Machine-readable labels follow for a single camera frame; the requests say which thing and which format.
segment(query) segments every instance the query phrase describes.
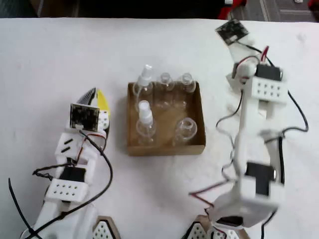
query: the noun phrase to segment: glass vial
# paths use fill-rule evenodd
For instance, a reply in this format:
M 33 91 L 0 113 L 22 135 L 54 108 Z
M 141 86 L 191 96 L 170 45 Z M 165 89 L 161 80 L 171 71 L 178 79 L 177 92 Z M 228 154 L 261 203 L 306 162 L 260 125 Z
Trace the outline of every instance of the glass vial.
M 182 75 L 175 83 L 173 104 L 177 108 L 186 108 L 187 102 L 191 101 L 196 89 L 196 82 L 190 73 Z
M 196 133 L 196 122 L 191 118 L 183 118 L 176 124 L 173 146 L 187 144 Z
M 174 85 L 175 82 L 169 73 L 161 74 L 155 85 L 154 101 L 157 107 L 168 109 L 172 105 Z

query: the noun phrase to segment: white tabletop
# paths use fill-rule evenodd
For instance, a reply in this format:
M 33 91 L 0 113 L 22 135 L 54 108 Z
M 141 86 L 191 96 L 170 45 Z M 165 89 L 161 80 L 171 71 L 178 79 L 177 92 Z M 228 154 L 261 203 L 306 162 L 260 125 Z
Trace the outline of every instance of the white tabletop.
M 71 102 L 97 86 L 111 108 L 106 149 L 114 168 L 111 188 L 94 205 L 111 216 L 123 239 L 178 239 L 206 206 L 189 197 L 222 178 L 229 161 L 228 138 L 215 123 L 238 104 L 225 75 L 229 51 L 215 33 L 219 20 L 0 19 L 0 238 L 17 238 L 25 226 L 8 192 L 11 177 L 20 206 L 33 224 L 49 181 L 32 176 L 55 164 L 54 151 Z M 288 75 L 289 88 L 302 106 L 310 132 L 291 132 L 284 142 L 286 202 L 266 227 L 266 238 L 318 238 L 319 215 L 319 25 L 244 22 L 256 46 L 270 45 L 268 56 Z M 202 155 L 129 157 L 126 153 L 127 83 L 144 64 L 155 74 L 177 78 L 193 74 L 201 86 L 207 146 Z M 293 103 L 287 125 L 303 126 Z M 239 118 L 223 123 L 233 135 Z M 108 170 L 100 160 L 92 193 Z M 225 189 L 206 197 L 214 200 Z M 260 225 L 248 229 L 260 237 Z

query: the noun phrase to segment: circuit board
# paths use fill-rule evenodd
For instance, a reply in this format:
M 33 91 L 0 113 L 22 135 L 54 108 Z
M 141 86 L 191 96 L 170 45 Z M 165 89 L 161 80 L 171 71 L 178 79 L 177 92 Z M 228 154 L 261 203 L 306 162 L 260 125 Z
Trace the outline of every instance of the circuit board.
M 83 126 L 84 130 L 97 131 L 100 109 L 82 104 L 71 104 L 70 128 L 77 125 Z
M 221 25 L 216 29 L 216 32 L 228 46 L 249 34 L 244 25 L 236 19 L 232 19 Z

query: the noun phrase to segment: cardboard box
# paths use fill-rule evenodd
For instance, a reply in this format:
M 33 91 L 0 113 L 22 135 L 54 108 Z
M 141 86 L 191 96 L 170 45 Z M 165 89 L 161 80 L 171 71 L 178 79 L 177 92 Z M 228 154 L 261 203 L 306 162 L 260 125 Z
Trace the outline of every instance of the cardboard box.
M 174 108 L 173 106 L 164 110 L 155 105 L 151 106 L 153 117 L 157 124 L 155 144 L 152 146 L 142 146 L 138 143 L 138 133 L 136 122 L 139 119 L 135 109 L 135 96 L 133 95 L 133 83 L 128 84 L 127 98 L 127 147 L 131 156 L 160 156 L 160 155 L 188 155 L 201 154 L 206 146 L 205 125 L 201 106 L 199 83 L 196 82 L 196 89 L 191 98 L 187 100 L 186 109 Z M 190 117 L 197 124 L 197 134 L 186 145 L 174 147 L 172 140 L 175 127 L 179 120 Z

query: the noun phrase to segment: red wire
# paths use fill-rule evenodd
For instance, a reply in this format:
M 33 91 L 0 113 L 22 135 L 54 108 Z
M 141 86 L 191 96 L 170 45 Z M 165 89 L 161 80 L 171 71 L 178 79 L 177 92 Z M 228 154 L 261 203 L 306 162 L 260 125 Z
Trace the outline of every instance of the red wire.
M 240 62 L 238 62 L 237 68 L 238 68 L 238 66 L 239 66 L 241 63 L 243 63 L 244 61 L 246 61 L 246 60 L 249 59 L 249 58 L 256 58 L 256 59 L 258 60 L 258 62 L 259 62 L 259 59 L 258 59 L 257 56 L 247 56 L 247 57 L 241 59 Z
M 266 46 L 265 50 L 261 54 L 261 57 L 260 57 L 261 61 L 265 61 L 266 60 L 268 50 L 269 50 L 269 46 Z
M 96 134 L 96 133 L 90 133 L 90 134 L 88 134 L 88 136 L 90 136 L 90 135 L 91 135 L 91 136 L 100 137 L 100 138 L 103 138 L 103 139 L 104 139 L 104 146 L 103 146 L 103 151 L 104 151 L 104 150 L 105 150 L 105 147 L 106 147 L 106 138 L 105 138 L 103 135 Z M 83 142 L 82 142 L 82 145 L 81 145 L 81 148 L 80 148 L 79 154 L 78 154 L 77 159 L 76 159 L 76 161 L 77 161 L 77 162 L 78 162 L 78 161 L 79 161 L 79 159 L 80 159 L 80 155 L 81 155 L 81 153 L 82 153 L 82 150 L 83 150 L 83 144 L 84 144 L 85 140 L 86 140 L 86 138 L 84 138 L 84 139 L 83 139 Z
M 199 199 L 199 200 L 201 200 L 202 202 L 207 203 L 207 204 L 210 205 L 211 207 L 214 207 L 214 204 L 212 204 L 212 203 L 210 203 L 209 201 L 207 201 L 207 200 L 201 198 L 201 197 L 198 196 L 197 194 L 201 194 L 201 193 L 207 192 L 207 191 L 209 191 L 209 190 L 211 190 L 211 189 L 220 187 L 220 186 L 222 186 L 222 185 L 224 185 L 224 184 L 226 184 L 226 183 L 229 183 L 229 182 L 230 182 L 230 180 L 225 180 L 225 181 L 222 181 L 222 182 L 219 182 L 219 183 L 215 183 L 215 184 L 213 184 L 213 185 L 211 185 L 211 186 L 209 186 L 209 187 L 207 187 L 207 188 L 204 188 L 204 189 L 202 189 L 202 190 L 199 190 L 199 191 L 196 191 L 196 192 L 190 192 L 189 195 L 192 196 L 192 197 L 195 197 L 195 198 L 197 198 L 197 199 Z

